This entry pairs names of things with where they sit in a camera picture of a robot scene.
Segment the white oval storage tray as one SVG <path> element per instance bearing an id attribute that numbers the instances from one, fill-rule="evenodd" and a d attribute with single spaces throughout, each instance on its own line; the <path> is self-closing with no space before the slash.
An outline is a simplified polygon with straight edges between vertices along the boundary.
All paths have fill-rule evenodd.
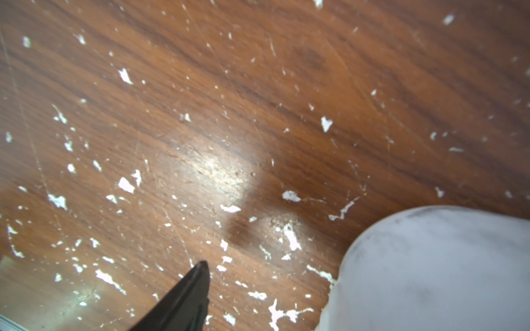
<path id="1" fill-rule="evenodd" d="M 528 330 L 529 222 L 434 205 L 386 217 L 342 259 L 319 330 Z"/>

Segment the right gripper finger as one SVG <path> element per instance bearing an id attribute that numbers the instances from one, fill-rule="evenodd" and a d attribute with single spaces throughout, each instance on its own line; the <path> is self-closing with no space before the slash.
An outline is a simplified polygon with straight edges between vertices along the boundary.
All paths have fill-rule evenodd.
<path id="1" fill-rule="evenodd" d="M 202 330 L 208 315 L 210 280 L 208 263 L 198 262 L 131 330 Z"/>

